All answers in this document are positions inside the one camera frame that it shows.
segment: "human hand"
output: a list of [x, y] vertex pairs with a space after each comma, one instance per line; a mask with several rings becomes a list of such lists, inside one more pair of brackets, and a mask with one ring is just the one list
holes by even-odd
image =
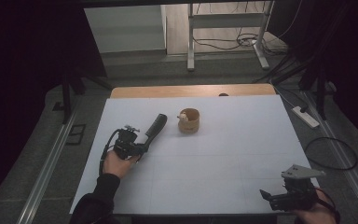
[[103, 173], [112, 174], [122, 179], [130, 170], [131, 165], [136, 163], [140, 156], [132, 156], [127, 160], [122, 160], [115, 151], [109, 151], [103, 162]]
[[[329, 203], [329, 200], [320, 190], [316, 190], [319, 199]], [[316, 203], [310, 210], [293, 210], [292, 213], [297, 215], [304, 224], [336, 224], [334, 213], [323, 205]]]

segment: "power strip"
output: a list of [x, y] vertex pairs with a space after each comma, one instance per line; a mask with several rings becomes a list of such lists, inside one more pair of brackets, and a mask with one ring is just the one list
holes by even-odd
[[304, 122], [306, 122], [308, 124], [308, 126], [310, 126], [312, 129], [319, 126], [319, 122], [316, 121], [316, 119], [311, 117], [307, 112], [302, 113], [300, 110], [301, 110], [301, 107], [299, 107], [299, 106], [296, 106], [292, 109], [292, 111], [295, 112], [295, 114], [299, 118], [301, 118]]

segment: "small wooden cup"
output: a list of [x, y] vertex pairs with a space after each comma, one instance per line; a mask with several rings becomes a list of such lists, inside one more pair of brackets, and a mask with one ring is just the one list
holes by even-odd
[[179, 119], [179, 130], [182, 133], [196, 133], [200, 127], [200, 112], [194, 108], [186, 108], [180, 112], [180, 114], [184, 113], [188, 121]]

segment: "black sleeve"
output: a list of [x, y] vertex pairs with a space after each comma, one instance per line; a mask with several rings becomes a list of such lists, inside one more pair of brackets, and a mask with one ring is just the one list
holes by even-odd
[[94, 192], [80, 199], [69, 223], [93, 223], [108, 217], [113, 211], [113, 198], [119, 184], [120, 178], [116, 175], [103, 174], [98, 177]]

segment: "dark background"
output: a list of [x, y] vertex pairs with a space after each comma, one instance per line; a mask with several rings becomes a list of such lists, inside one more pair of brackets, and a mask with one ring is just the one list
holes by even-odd
[[0, 3], [0, 184], [64, 73], [106, 76], [82, 7]]
[[[327, 80], [337, 88], [335, 102], [358, 129], [358, 1], [303, 0], [295, 23], [282, 40], [295, 49], [301, 62], [305, 61], [326, 34], [326, 25], [335, 18], [338, 4], [344, 2], [351, 7], [324, 51], [323, 68]], [[282, 34], [296, 15], [298, 5], [296, 0], [276, 1], [268, 30]]]

